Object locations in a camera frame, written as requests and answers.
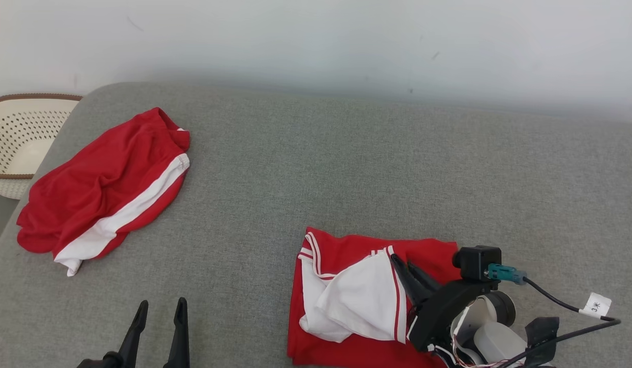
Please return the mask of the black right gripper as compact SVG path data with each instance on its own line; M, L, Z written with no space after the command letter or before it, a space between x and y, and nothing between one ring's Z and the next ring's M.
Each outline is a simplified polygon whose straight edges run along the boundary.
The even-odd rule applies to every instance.
M436 279L411 261L405 262L392 254L390 262L411 304L414 307L423 304L409 332L409 342L419 352L425 352L431 344L451 344L454 319L479 296L497 290L500 283L459 279L440 287Z

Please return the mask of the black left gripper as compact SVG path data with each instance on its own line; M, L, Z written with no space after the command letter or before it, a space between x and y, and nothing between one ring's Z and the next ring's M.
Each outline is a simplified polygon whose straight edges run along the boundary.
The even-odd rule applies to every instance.
M145 330L149 302L143 300L134 315L121 347L117 352L107 352L101 359L84 359L77 368L135 367L141 333ZM178 299L174 317L175 333L166 362L166 368L190 367L188 335L188 304L184 297Z

